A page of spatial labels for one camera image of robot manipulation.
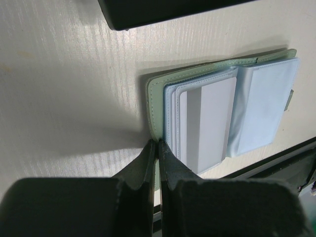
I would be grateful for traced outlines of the green leather card holder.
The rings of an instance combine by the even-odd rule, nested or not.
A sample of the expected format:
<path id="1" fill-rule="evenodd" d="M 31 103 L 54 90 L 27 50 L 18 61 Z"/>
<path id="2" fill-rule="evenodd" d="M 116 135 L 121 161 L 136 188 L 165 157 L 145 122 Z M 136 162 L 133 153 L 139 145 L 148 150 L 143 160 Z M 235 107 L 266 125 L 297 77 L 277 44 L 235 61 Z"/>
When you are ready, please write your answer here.
<path id="1" fill-rule="evenodd" d="M 156 76 L 145 86 L 151 136 L 200 175 L 271 144 L 292 97 L 296 49 L 279 49 Z"/>

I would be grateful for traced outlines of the black plastic card box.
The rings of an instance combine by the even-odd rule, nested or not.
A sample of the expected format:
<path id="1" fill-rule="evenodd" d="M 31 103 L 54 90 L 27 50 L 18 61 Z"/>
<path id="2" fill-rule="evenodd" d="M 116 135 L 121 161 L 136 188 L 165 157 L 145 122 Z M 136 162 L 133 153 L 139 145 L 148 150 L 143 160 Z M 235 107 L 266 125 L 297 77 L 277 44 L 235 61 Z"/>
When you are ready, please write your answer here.
<path id="1" fill-rule="evenodd" d="M 239 5 L 248 0 L 100 0 L 110 29 L 121 31 Z"/>

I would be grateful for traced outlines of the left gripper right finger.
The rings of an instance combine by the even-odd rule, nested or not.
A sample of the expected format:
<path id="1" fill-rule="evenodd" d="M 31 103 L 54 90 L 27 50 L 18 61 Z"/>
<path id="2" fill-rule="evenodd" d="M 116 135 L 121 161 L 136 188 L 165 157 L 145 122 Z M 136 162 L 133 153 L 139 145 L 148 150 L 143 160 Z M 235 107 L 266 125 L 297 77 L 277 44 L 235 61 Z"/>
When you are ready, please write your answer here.
<path id="1" fill-rule="evenodd" d="M 158 143 L 164 237 L 309 237 L 290 187 L 269 179 L 202 179 Z"/>

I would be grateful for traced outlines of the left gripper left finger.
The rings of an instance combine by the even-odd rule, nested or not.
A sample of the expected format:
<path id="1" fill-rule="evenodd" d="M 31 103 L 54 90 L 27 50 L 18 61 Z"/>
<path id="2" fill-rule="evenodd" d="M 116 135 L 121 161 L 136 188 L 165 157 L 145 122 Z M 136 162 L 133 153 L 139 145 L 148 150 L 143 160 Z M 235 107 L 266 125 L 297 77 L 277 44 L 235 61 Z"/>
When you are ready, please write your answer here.
<path id="1" fill-rule="evenodd" d="M 24 178 L 0 204 L 3 237 L 150 237 L 156 144 L 113 177 Z"/>

